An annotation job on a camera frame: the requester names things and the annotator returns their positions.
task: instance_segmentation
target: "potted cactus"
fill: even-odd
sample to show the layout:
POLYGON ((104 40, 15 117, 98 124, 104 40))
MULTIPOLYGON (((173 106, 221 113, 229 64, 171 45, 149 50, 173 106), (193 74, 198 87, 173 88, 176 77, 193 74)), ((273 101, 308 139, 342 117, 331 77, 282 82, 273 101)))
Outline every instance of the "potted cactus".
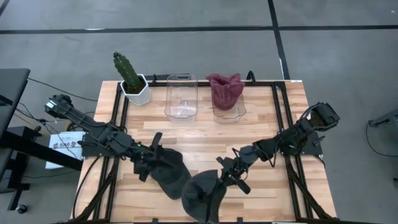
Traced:
POLYGON ((142 106, 150 101, 150 89, 143 74, 137 74, 130 61, 121 53, 113 53, 114 66, 123 77, 120 83, 123 93, 137 106, 142 106))

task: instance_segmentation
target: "chair wheel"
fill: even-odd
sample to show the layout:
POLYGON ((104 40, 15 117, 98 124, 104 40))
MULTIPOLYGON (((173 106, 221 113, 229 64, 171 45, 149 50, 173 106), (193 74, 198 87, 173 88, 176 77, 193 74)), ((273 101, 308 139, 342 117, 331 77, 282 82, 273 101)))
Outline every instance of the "chair wheel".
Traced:
POLYGON ((15 209, 20 214, 27 212, 27 207, 25 205, 18 204, 17 208, 15 209))

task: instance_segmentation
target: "cactus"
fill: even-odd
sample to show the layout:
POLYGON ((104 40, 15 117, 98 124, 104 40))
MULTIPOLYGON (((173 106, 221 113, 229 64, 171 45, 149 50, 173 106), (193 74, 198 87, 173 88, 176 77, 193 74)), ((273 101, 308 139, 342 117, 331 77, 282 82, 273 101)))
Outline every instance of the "cactus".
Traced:
POLYGON ((130 61, 121 53, 115 52, 113 53, 113 63, 126 82, 126 90, 129 93, 139 93, 141 91, 139 89, 141 81, 136 71, 134 71, 132 65, 130 64, 130 61))

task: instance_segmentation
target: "transparent cup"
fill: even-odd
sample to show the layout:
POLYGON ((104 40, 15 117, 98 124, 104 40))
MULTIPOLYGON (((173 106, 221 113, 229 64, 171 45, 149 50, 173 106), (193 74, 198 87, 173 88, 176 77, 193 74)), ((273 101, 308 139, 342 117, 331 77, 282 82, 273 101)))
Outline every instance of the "transparent cup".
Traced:
POLYGON ((214 121, 217 123, 233 123, 238 122, 243 115, 246 114, 244 107, 243 94, 241 94, 235 105, 229 110, 220 110, 213 103, 214 121))
POLYGON ((192 122, 198 113, 198 78, 170 75, 167 78, 166 109, 171 122, 192 122))

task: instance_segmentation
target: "black desk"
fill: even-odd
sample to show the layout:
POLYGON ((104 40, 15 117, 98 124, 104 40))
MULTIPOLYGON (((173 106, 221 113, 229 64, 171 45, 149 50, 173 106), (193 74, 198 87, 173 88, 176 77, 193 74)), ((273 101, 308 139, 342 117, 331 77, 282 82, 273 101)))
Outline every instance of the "black desk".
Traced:
POLYGON ((29 73, 29 69, 0 69, 0 95, 12 102, 11 105, 0 104, 0 193, 14 191, 9 210, 16 209, 21 192, 29 189, 29 184, 21 183, 29 156, 75 170, 81 170, 83 165, 78 159, 36 143, 37 138, 42 137, 36 129, 8 128, 25 90, 29 73))

